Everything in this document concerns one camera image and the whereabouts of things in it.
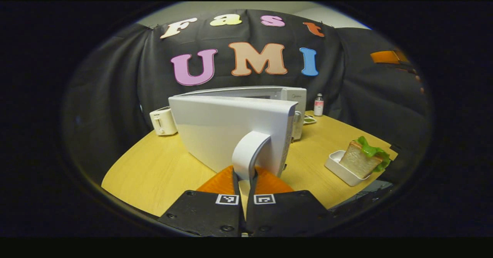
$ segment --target white wall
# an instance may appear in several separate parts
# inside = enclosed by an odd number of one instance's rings
[[[271,10],[322,21],[335,28],[368,28],[334,9],[315,2],[179,2],[142,18],[138,23],[153,28],[158,24],[186,19],[188,15],[224,9]]]

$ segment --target small bottle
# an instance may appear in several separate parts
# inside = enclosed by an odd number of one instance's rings
[[[313,109],[313,114],[315,116],[322,116],[324,113],[324,99],[322,99],[322,93],[317,94],[315,98],[315,106]]]

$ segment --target wooden table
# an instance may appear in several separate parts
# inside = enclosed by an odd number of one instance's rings
[[[313,116],[312,111],[306,114]],[[304,125],[301,140],[289,146],[281,179],[294,190],[309,190],[327,209],[349,199],[371,184],[381,173],[351,187],[324,165],[329,154],[346,150],[351,140],[365,136],[394,160],[390,144],[362,130],[322,116]],[[143,137],[109,169],[102,188],[136,208],[155,216],[162,214],[185,190],[196,190],[216,173],[186,150],[179,134],[160,137],[154,131]],[[242,189],[245,205],[247,193]]]

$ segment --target white tray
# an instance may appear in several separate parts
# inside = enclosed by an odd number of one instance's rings
[[[344,156],[345,151],[344,150],[339,150],[331,155],[329,155],[329,158],[325,162],[325,167],[328,168],[331,172],[336,174],[342,181],[344,181],[346,184],[349,186],[356,186],[362,181],[368,179],[370,175],[368,175],[365,179],[361,179],[356,174],[351,172],[349,169],[345,168],[343,165],[341,165],[340,159]]]

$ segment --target black cloth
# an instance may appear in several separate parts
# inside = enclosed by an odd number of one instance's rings
[[[211,26],[216,16],[239,14],[238,25]],[[265,26],[261,16],[283,19],[285,26]],[[370,54],[396,47],[375,31],[333,28],[294,15],[260,10],[226,10],[196,16],[180,33],[161,39],[168,24],[154,29],[134,24],[115,34],[81,64],[67,89],[64,137],[72,158],[100,184],[114,162],[152,129],[149,113],[165,107],[168,97],[199,89],[278,85],[307,89],[307,110],[317,93],[324,96],[324,114],[353,125],[402,149],[419,141],[424,96],[414,75],[373,63]],[[304,22],[321,27],[312,34]],[[248,42],[259,53],[266,44],[282,44],[286,74],[231,74],[235,52],[228,45]],[[302,74],[301,47],[314,49],[317,76]],[[191,75],[203,72],[197,53],[217,49],[215,74],[207,82],[183,86],[171,59],[190,54]]]

